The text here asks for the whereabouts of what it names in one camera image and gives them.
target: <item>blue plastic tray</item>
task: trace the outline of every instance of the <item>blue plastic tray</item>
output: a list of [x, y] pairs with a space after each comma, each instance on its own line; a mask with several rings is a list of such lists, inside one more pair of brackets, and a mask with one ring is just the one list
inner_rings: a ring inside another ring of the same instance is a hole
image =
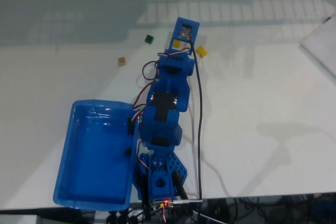
[[89, 210], [124, 210], [130, 204], [138, 123], [123, 102], [84, 100], [72, 105], [54, 191], [56, 204]]

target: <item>black cable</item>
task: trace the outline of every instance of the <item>black cable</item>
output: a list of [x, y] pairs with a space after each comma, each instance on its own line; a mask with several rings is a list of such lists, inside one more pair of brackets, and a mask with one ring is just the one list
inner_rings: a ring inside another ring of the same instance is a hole
[[145, 76], [145, 74], [144, 74], [144, 70], [145, 70], [145, 67], [148, 65], [148, 64], [150, 64], [150, 63], [154, 63], [154, 66], [155, 66], [155, 68], [156, 68], [156, 74], [158, 73], [158, 60], [151, 60], [151, 61], [149, 61], [149, 62], [147, 62], [143, 67], [142, 67], [142, 75], [143, 75], [143, 77], [146, 79], [146, 80], [148, 80], [148, 81], [152, 81], [152, 80], [154, 80], [155, 78], [147, 78], [146, 76]]
[[[199, 89], [199, 107], [200, 107], [200, 117], [199, 117], [199, 124], [198, 124], [198, 135], [197, 135], [197, 157], [198, 157], [198, 190], [199, 190], [199, 199], [202, 199], [202, 184], [201, 184], [201, 126], [202, 126], [202, 116], [203, 116], [203, 99], [202, 99], [202, 87], [201, 87], [201, 79], [199, 78], [200, 72], [198, 70], [198, 63], [197, 63], [197, 56], [194, 48], [194, 43], [189, 40], [191, 50], [194, 54], [195, 59], [195, 68], [196, 68], [196, 75], [197, 75], [197, 82], [198, 82], [198, 89]], [[198, 206], [198, 216], [197, 220], [200, 220], [201, 214], [201, 203]]]
[[250, 212], [247, 212], [246, 214], [237, 217], [236, 221], [242, 220], [244, 218], [246, 218], [247, 216], [249, 216], [250, 214], [252, 214], [254, 212], [255, 208], [252, 208], [252, 210]]
[[142, 211], [141, 213], [137, 214], [136, 217], [139, 217], [139, 216], [142, 215], [142, 214], [143, 214], [143, 211]]
[[239, 201], [242, 202], [242, 203], [244, 204], [244, 208], [245, 208], [245, 210], [250, 210], [251, 208], [254, 210], [254, 209], [256, 208], [256, 206], [247, 205], [245, 199], [241, 199], [241, 198], [239, 198]]
[[257, 207], [257, 212], [264, 219], [264, 224], [266, 224], [268, 222], [267, 213], [259, 206]]
[[306, 203], [309, 203], [311, 200], [310, 199], [307, 199], [307, 200], [303, 200], [303, 201], [300, 201], [300, 202], [297, 202], [297, 203], [288, 203], [288, 202], [276, 202], [276, 203], [253, 203], [251, 202], [248, 198], [246, 198], [246, 200], [248, 200], [249, 202], [246, 202], [245, 201], [245, 204], [247, 206], [251, 206], [251, 207], [279, 207], [279, 206], [288, 206], [288, 207], [295, 207], [295, 206], [299, 206], [299, 205], [302, 205], [302, 204], [306, 204]]

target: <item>small cube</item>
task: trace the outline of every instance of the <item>small cube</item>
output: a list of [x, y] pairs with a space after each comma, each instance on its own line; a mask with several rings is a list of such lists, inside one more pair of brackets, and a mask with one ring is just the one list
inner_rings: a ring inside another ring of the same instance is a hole
[[148, 44], [151, 44], [153, 42], [153, 39], [154, 39], [153, 36], [147, 35], [146, 39], [145, 39], [145, 42], [148, 43]]
[[180, 48], [180, 46], [181, 46], [181, 41], [175, 39], [175, 40], [173, 41], [173, 47], [175, 47], [175, 48]]
[[208, 54], [208, 52], [205, 50], [204, 47], [202, 46], [199, 46], [197, 49], [196, 49], [196, 52], [201, 56], [201, 58], [203, 58], [204, 56], [206, 56]]
[[120, 66], [124, 66], [124, 65], [126, 65], [125, 57], [118, 58], [118, 64], [119, 64]]

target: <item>white table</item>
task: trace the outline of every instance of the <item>white table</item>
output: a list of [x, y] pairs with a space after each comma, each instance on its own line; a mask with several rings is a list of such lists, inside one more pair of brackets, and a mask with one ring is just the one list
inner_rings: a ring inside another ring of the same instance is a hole
[[[336, 0], [0, 0], [0, 208], [55, 206], [72, 103], [132, 102], [145, 84], [142, 66], [163, 51], [178, 16], [201, 23], [196, 46], [208, 50], [199, 59], [203, 197], [336, 191], [336, 87], [299, 49], [335, 6]], [[147, 34], [152, 45], [144, 43]], [[119, 57], [126, 66], [117, 66]], [[185, 190], [197, 195], [196, 74], [188, 80], [192, 93], [175, 152], [188, 169]]]

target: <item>green cube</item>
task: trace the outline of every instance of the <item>green cube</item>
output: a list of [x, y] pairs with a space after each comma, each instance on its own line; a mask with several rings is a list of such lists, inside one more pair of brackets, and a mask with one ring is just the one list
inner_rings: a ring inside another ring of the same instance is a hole
[[154, 39], [153, 36], [147, 35], [146, 39], [145, 39], [145, 42], [148, 43], [148, 44], [151, 44], [153, 42], [153, 39]]

